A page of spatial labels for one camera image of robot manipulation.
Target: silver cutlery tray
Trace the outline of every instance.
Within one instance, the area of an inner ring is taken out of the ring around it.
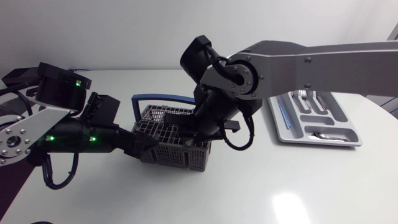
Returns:
[[[306,100],[299,96],[298,92],[268,98],[282,142],[332,146],[362,145],[354,125],[330,92],[306,91]],[[316,137],[315,133],[345,141],[322,139]]]

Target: white table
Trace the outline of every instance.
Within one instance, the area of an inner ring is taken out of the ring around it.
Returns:
[[[121,101],[115,123],[125,129],[134,124],[133,94],[193,96],[195,87],[182,70],[81,74],[92,79],[91,90]],[[361,147],[281,143],[263,106],[253,145],[238,152],[214,141],[204,172],[145,164],[116,149],[81,154],[71,184],[50,190],[36,168],[2,223],[398,223],[398,120],[362,96],[335,96]],[[229,134],[235,144],[248,139],[241,124]],[[52,159],[59,182],[72,155]]]

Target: spoon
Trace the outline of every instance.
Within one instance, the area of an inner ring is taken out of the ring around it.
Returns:
[[[319,133],[319,132],[314,132],[314,135],[316,136],[316,137],[318,137],[318,138],[320,138],[320,139],[324,139],[324,140],[340,140],[340,141],[348,141],[347,139],[343,139],[343,138],[336,138],[336,137],[329,137],[329,136],[326,136],[326,135],[324,135],[324,134],[322,134],[322,133]]]

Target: green led light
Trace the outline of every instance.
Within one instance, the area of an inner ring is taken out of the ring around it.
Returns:
[[[46,141],[53,141],[53,140],[55,140],[55,137],[54,136],[46,136],[45,140]]]

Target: basket handle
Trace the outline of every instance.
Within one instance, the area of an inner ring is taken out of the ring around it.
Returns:
[[[169,95],[169,94],[136,94],[131,98],[132,110],[134,112],[134,117],[136,122],[141,120],[141,111],[139,109],[138,101],[141,100],[164,100],[164,101],[174,101],[179,103],[187,103],[190,105],[195,105],[195,99],[192,97]]]

